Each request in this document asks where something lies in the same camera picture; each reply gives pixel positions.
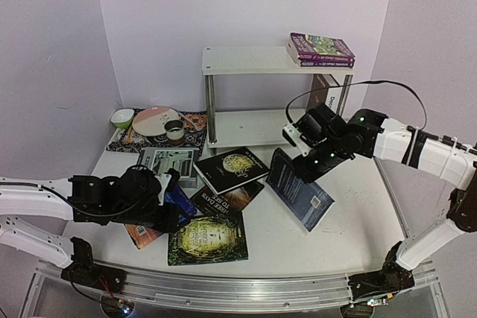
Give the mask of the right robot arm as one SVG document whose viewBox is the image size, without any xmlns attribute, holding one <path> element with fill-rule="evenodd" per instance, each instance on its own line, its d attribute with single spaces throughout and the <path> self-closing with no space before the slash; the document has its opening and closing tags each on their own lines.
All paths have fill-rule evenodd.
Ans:
<svg viewBox="0 0 477 318">
<path fill-rule="evenodd" d="M 436 136 L 386 114 L 360 109 L 349 121 L 318 104 L 282 130 L 300 151 L 297 176 L 314 182 L 356 156 L 397 162 L 452 185 L 449 210 L 427 229 L 395 244 L 382 268 L 352 275 L 353 301 L 399 293 L 414 286 L 413 270 L 454 238 L 476 232 L 476 148 L 456 138 Z"/>
</svg>

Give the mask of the dark blue barcode book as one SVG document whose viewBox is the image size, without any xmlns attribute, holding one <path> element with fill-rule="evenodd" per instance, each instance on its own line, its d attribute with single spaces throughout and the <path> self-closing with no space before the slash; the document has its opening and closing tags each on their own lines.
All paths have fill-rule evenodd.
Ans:
<svg viewBox="0 0 477 318">
<path fill-rule="evenodd" d="M 298 178 L 291 157 L 281 148 L 273 152 L 265 181 L 307 232 L 319 224 L 335 203 L 316 182 L 306 184 Z"/>
</svg>

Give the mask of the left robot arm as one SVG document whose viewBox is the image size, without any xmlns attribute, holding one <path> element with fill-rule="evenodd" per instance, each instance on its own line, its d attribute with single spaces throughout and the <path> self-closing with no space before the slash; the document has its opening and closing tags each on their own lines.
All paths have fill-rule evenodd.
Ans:
<svg viewBox="0 0 477 318">
<path fill-rule="evenodd" d="M 190 221 L 185 210 L 165 199 L 178 179 L 174 169 L 155 174 L 144 165 L 132 165 L 119 177 L 74 175 L 40 181 L 3 177 L 1 243 L 56 265 L 70 281 L 92 286 L 107 277 L 107 268 L 95 264 L 87 241 L 53 235 L 21 218 L 53 217 L 100 226 L 120 223 L 175 233 Z"/>
</svg>

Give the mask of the blue orange paperback book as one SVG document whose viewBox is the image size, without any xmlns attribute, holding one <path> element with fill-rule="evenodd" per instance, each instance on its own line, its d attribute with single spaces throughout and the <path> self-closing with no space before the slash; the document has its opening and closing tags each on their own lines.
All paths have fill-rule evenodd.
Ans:
<svg viewBox="0 0 477 318">
<path fill-rule="evenodd" d="M 192 203 L 183 189 L 178 185 L 172 190 L 172 192 L 165 193 L 164 199 L 166 203 L 176 204 L 179 206 L 190 217 L 193 217 L 198 213 L 195 205 Z M 158 237 L 163 235 L 162 232 L 158 232 L 145 226 L 125 224 L 124 227 L 137 249 L 145 248 Z"/>
</svg>

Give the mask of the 117-Storey Treehouse book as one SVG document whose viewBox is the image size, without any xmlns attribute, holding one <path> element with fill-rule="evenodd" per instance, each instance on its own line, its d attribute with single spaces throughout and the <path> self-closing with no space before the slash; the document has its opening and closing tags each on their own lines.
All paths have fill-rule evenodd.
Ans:
<svg viewBox="0 0 477 318">
<path fill-rule="evenodd" d="M 356 56 L 342 39 L 310 34 L 290 33 L 286 50 L 292 59 L 302 62 L 349 63 Z"/>
</svg>

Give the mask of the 52-Storey Treehouse book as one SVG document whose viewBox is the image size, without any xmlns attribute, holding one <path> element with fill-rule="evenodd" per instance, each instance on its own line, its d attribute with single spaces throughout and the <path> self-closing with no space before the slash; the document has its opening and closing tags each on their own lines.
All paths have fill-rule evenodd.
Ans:
<svg viewBox="0 0 477 318">
<path fill-rule="evenodd" d="M 355 60 L 349 62 L 330 62 L 316 60 L 296 60 L 295 63 L 300 67 L 331 67 L 331 68 L 349 68 L 355 65 Z"/>
</svg>

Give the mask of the Decorate Furniture large book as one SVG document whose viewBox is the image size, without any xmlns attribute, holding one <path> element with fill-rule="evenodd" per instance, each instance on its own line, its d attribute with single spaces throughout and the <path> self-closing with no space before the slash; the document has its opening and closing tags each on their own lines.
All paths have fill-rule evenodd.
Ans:
<svg viewBox="0 0 477 318">
<path fill-rule="evenodd" d="M 344 93 L 342 84 L 332 74 L 314 74 L 306 111 L 326 104 L 335 114 L 342 113 Z"/>
</svg>

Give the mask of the grey ianra book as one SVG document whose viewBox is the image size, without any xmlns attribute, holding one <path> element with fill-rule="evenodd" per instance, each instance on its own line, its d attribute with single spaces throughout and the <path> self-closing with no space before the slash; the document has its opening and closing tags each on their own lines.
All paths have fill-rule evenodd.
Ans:
<svg viewBox="0 0 477 318">
<path fill-rule="evenodd" d="M 138 165 L 144 165 L 156 175 L 175 169 L 180 174 L 182 188 L 197 188 L 198 175 L 194 163 L 200 151 L 193 147 L 144 147 L 139 152 Z"/>
</svg>

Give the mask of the black gold-circle book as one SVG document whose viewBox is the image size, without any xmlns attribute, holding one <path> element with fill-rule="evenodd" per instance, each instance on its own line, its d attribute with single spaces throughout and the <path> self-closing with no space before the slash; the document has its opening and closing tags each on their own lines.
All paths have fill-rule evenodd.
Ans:
<svg viewBox="0 0 477 318">
<path fill-rule="evenodd" d="M 269 172 L 268 166 L 247 147 L 199 160 L 194 168 L 215 195 L 257 181 Z"/>
</svg>

